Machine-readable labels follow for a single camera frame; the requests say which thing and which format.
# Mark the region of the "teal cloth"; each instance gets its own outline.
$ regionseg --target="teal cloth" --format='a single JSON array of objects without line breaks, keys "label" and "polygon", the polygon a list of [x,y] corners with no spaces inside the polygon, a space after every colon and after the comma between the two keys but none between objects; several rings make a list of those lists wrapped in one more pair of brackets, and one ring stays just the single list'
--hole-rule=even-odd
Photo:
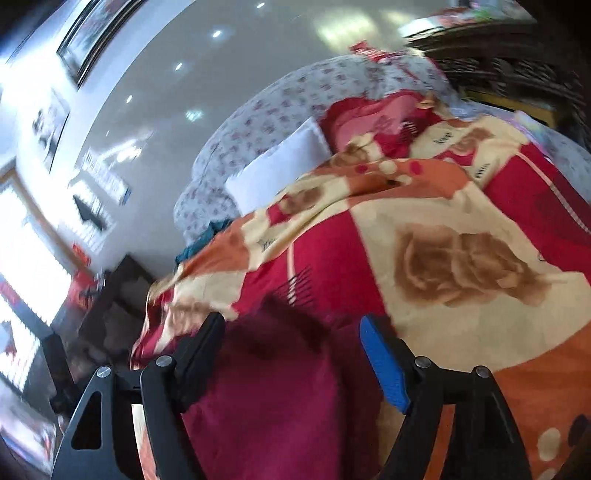
[{"label": "teal cloth", "polygon": [[174,261],[177,264],[188,260],[191,257],[197,255],[201,250],[203,250],[209,242],[213,240],[219,232],[223,232],[226,228],[230,226],[233,222],[233,219],[226,218],[225,220],[220,220],[218,222],[209,222],[209,226],[207,229],[201,234],[201,236],[197,239],[197,241],[191,245],[189,245],[185,250],[180,252]]}]

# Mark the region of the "floral blanket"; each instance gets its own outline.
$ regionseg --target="floral blanket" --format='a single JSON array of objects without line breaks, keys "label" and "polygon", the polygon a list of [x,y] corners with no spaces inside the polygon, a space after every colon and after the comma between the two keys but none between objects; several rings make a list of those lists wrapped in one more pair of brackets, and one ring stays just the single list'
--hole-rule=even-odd
[{"label": "floral blanket", "polygon": [[[429,126],[410,158],[385,156],[384,131],[357,136],[155,284],[132,361],[170,350],[212,310],[235,320],[268,293],[320,314],[387,314],[416,355],[490,367],[534,478],[551,478],[577,441],[572,426],[591,414],[591,210],[512,126],[420,103]],[[383,403],[382,461],[401,419]],[[441,470],[450,419],[428,478]]]}]

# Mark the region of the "window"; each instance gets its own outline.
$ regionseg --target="window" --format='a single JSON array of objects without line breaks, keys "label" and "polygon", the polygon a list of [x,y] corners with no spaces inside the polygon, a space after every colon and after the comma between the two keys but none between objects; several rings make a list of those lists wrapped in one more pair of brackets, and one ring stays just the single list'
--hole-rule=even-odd
[{"label": "window", "polygon": [[[0,187],[0,273],[29,308],[51,325],[66,299],[72,277],[56,260],[42,230],[10,183]],[[39,340],[0,297],[2,322],[11,324],[16,353],[0,353],[0,371],[21,390]]]}]

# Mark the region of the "maroon cloth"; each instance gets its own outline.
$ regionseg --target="maroon cloth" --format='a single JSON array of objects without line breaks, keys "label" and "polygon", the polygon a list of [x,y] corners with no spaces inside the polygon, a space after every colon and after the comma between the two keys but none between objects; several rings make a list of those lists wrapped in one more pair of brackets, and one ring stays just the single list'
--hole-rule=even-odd
[{"label": "maroon cloth", "polygon": [[379,132],[374,135],[374,140],[378,143],[384,157],[408,158],[411,143],[428,127],[440,121],[433,109],[417,108],[400,123],[396,134]]},{"label": "maroon cloth", "polygon": [[183,416],[210,480],[353,480],[378,472],[382,400],[359,321],[267,297],[226,324],[207,393]]}]

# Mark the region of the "blue gripper pad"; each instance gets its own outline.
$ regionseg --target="blue gripper pad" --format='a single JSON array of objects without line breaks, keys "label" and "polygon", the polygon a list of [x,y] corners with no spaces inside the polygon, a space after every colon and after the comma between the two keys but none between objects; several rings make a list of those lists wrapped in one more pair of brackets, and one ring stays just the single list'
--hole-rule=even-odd
[{"label": "blue gripper pad", "polygon": [[359,335],[386,400],[401,413],[406,414],[410,406],[410,398],[406,392],[404,371],[398,365],[394,354],[388,348],[371,317],[365,316],[361,319]]}]

